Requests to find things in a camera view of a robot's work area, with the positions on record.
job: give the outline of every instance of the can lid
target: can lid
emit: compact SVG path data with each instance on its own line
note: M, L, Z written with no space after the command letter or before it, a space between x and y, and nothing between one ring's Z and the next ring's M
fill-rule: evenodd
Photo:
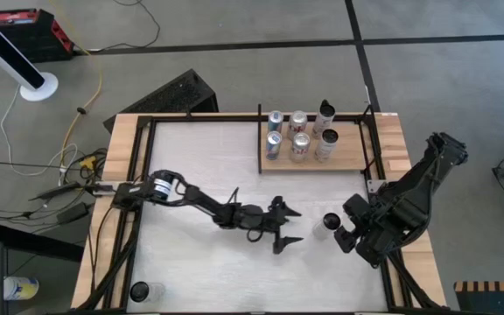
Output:
M336 213L326 213L322 221L324 226L331 230L337 229L341 225L341 219Z
M293 143L296 145L307 145L311 142L311 138L304 132L299 132L293 137Z
M273 120L274 122L280 123L284 120L284 115L281 114L279 110L274 110L269 113L269 119Z
M322 101L322 105L320 105L320 114L326 117L332 117L336 114L336 109L330 105L327 100Z
M297 123L306 122L307 121L306 113L302 110L296 110L293 112L291 119Z
M334 129L326 129L322 132L322 139L329 144L333 144L338 141L338 132Z
M270 144L279 144L281 143L282 137L281 134L277 131L271 131L268 134L268 142Z
M134 302L143 302L147 296L149 296L149 285L143 281L134 284L129 291L129 297Z

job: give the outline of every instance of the silver can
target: silver can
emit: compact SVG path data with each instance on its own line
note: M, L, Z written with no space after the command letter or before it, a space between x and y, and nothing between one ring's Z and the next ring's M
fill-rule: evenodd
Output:
M322 132L322 138L318 141L314 158L319 162L325 162L330 158L333 148L338 143L338 133L334 129L326 129Z
M162 283L135 283L129 290L129 297L136 303L158 302L165 294L166 288Z
M268 117L268 132L277 131L281 133L281 128L284 125L284 115L279 110L274 110L269 113Z
M323 241L340 226L341 219L336 213L326 213L322 220L318 221L314 225L312 228L312 234L317 239Z
M303 162L311 146L311 138L304 132L299 132L293 137L293 144L290 147L290 159L293 162Z
M335 115L336 109L327 100L323 100L316 121L314 121L314 127L312 127L312 137L320 139L322 132L330 128Z
M268 133L268 140L266 143L266 158L270 160L277 159L279 156L279 149L281 148L281 142L283 137L277 131L271 131Z
M308 123L308 117L306 113L302 110L297 110L289 118L289 129L287 130L287 137L293 140L295 135L299 132L306 130L306 123Z

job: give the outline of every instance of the black crate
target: black crate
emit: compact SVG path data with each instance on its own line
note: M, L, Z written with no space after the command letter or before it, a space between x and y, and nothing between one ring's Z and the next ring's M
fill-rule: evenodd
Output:
M73 57L74 43L45 10L0 10L0 32L32 63Z
M127 113L218 113L217 96L193 69L164 84L118 114ZM116 115L103 122L112 133Z

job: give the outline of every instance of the yellow cable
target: yellow cable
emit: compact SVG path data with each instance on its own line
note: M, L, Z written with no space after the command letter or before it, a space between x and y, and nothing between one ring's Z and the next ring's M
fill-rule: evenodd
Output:
M96 67L98 68L98 88L96 89L96 92L94 92L93 97L91 97L85 105L83 105L84 109L87 109L93 102L95 102L96 98L98 95L101 93L102 90L102 68L101 64L98 62L98 60L95 58L95 56L91 55L90 52L88 52L85 48L81 47L79 44L79 36L77 34L77 31L75 30L75 27L71 22L69 22L69 19L67 19L66 15L63 13L63 10L53 1L53 0L48 0L48 2L52 5L52 7L56 10L56 15L59 17L59 19L63 20L67 24L67 28L69 28L69 34L73 34L73 38L69 36L70 39L73 39L72 41L75 43L77 47L79 47L91 60L94 62ZM63 139L63 144L61 145L62 149L65 149L67 146L67 142L69 141L69 137L71 136L72 131L74 130L75 124L79 120L79 117L81 116L80 113L77 113L73 121L71 122L71 125L69 126L69 129L67 130L66 137ZM63 165L63 151L61 152L61 157L59 159L59 163Z

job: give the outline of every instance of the white tabletop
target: white tabletop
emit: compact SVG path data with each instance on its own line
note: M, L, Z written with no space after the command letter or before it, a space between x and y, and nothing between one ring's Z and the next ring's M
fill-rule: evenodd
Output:
M161 122L150 171L180 172L219 202L239 186L239 202L265 211L282 195L303 215L282 226L282 236L304 240L274 255L273 234L250 243L246 231L221 230L193 207L146 204L132 280L161 283L166 291L157 303L129 301L129 312L385 311L380 271L355 253L343 254L331 236L312 236L324 214L341 216L352 194L366 195L363 177L357 171L258 174L256 139L253 122Z

